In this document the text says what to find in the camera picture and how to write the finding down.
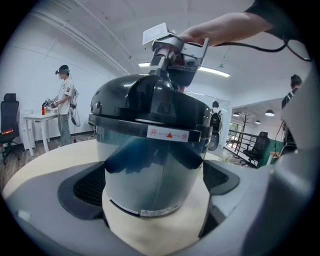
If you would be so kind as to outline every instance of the ceiling light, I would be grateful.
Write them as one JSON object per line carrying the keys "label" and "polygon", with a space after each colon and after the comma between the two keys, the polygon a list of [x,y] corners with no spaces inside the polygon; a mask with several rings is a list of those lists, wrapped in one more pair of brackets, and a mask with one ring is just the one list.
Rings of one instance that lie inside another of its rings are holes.
{"label": "ceiling light", "polygon": [[140,67],[149,67],[150,63],[146,62],[146,63],[139,63]]}
{"label": "ceiling light", "polygon": [[268,110],[265,112],[265,115],[268,116],[268,117],[274,117],[274,116],[275,116],[275,113],[272,111],[272,109],[268,109]]}
{"label": "ceiling light", "polygon": [[230,76],[230,75],[227,74],[227,73],[224,73],[224,72],[221,72],[221,71],[212,69],[212,68],[203,67],[203,66],[200,67],[199,70],[201,70],[201,71],[206,71],[206,72],[210,72],[210,73],[214,73],[214,74],[217,74],[217,75],[226,77],[226,78],[228,78],[228,77]]}

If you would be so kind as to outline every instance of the office chair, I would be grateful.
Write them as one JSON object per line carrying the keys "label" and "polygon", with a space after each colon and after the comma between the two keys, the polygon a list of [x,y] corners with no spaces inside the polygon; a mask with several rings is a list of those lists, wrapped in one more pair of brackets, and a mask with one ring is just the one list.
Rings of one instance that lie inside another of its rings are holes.
{"label": "office chair", "polygon": [[255,144],[251,150],[249,150],[249,145],[247,145],[247,149],[243,151],[243,153],[249,157],[248,161],[245,161],[242,166],[248,165],[253,168],[258,168],[254,162],[257,161],[259,162],[260,159],[264,155],[265,149],[268,147],[270,143],[270,139],[268,138],[268,133],[261,131],[259,136],[256,138]]}
{"label": "office chair", "polygon": [[19,155],[14,151],[12,143],[17,144],[13,140],[19,136],[19,127],[17,122],[17,113],[19,101],[16,100],[15,93],[7,93],[1,102],[1,134],[0,144],[7,143],[7,149],[2,152],[3,164],[6,165],[6,159],[13,153],[20,161]]}

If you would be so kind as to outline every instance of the person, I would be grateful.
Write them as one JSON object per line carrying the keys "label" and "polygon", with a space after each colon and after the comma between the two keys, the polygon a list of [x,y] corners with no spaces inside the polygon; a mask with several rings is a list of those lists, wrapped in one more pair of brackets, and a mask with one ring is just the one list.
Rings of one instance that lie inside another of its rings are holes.
{"label": "person", "polygon": [[202,24],[192,26],[178,35],[185,43],[203,45],[206,38],[209,45],[250,38],[260,32],[274,35],[281,40],[304,40],[290,17],[270,0],[255,0],[244,12],[232,12]]}
{"label": "person", "polygon": [[56,73],[59,75],[59,79],[63,80],[57,102],[53,104],[54,108],[58,108],[58,128],[61,135],[61,146],[63,147],[72,143],[69,130],[69,112],[74,82],[69,77],[70,70],[67,65],[62,65]]}
{"label": "person", "polygon": [[[291,91],[283,98],[282,104],[281,104],[282,109],[292,99],[294,94],[300,88],[301,84],[302,84],[302,79],[300,78],[300,76],[298,76],[297,74],[294,74],[293,76],[291,76],[291,83],[290,83]],[[283,139],[284,146],[290,145],[291,147],[289,150],[294,151],[296,149],[296,143],[295,143],[295,140],[294,140],[290,130],[288,129],[288,127],[286,126],[286,123],[284,121],[282,121],[282,129],[285,131],[284,139]]]}

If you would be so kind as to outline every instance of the white label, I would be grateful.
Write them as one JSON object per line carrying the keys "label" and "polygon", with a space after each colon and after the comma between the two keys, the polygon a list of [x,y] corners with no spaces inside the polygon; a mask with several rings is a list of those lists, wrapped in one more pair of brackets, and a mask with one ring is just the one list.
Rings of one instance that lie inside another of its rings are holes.
{"label": "white label", "polygon": [[146,137],[173,142],[188,142],[189,131],[149,125]]}
{"label": "white label", "polygon": [[170,210],[171,210],[171,207],[162,209],[162,210],[141,210],[140,216],[157,217],[157,216],[168,214]]}
{"label": "white label", "polygon": [[137,215],[139,214],[137,211],[130,210],[130,209],[128,209],[128,208],[126,208],[126,207],[123,207],[122,205],[118,204],[118,203],[117,203],[115,200],[113,200],[110,196],[109,196],[109,198],[110,198],[110,200],[111,200],[112,202],[114,202],[117,206],[119,206],[120,208],[126,210],[127,212],[133,213],[133,214],[137,214]]}
{"label": "white label", "polygon": [[151,42],[153,40],[156,40],[158,38],[162,38],[168,35],[168,33],[169,33],[169,30],[167,28],[166,23],[162,23],[152,28],[149,28],[148,30],[143,32],[142,45],[148,42]]}

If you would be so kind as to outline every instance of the white ceiling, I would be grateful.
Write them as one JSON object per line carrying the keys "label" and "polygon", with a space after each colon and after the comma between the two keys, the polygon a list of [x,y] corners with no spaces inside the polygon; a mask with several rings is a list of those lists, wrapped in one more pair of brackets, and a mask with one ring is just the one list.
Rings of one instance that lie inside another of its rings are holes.
{"label": "white ceiling", "polygon": [[[249,106],[233,108],[232,113],[240,112],[250,114],[248,116],[248,124],[256,125],[256,120],[259,120],[262,125],[266,126],[277,126],[281,124],[281,106],[282,106],[282,98],[276,98],[272,100],[266,100],[263,102],[259,102],[257,104],[252,104]],[[273,110],[274,116],[265,115],[267,110]],[[232,119],[238,120],[242,122],[244,119],[244,115],[241,114],[239,117],[232,116]]]}
{"label": "white ceiling", "polygon": [[[87,35],[117,60],[129,73],[146,72],[138,63],[149,62],[151,49],[142,45],[143,31],[165,22],[181,33],[190,26],[230,12],[243,12],[253,0],[50,0],[46,10]],[[244,40],[245,43],[275,49],[283,42],[267,33]],[[299,42],[290,45],[307,57]],[[289,50],[265,53],[239,46],[210,47],[204,67],[218,69],[230,77],[199,71],[193,84],[205,84],[233,95],[254,88],[288,87],[293,74],[307,76],[310,64]]]}

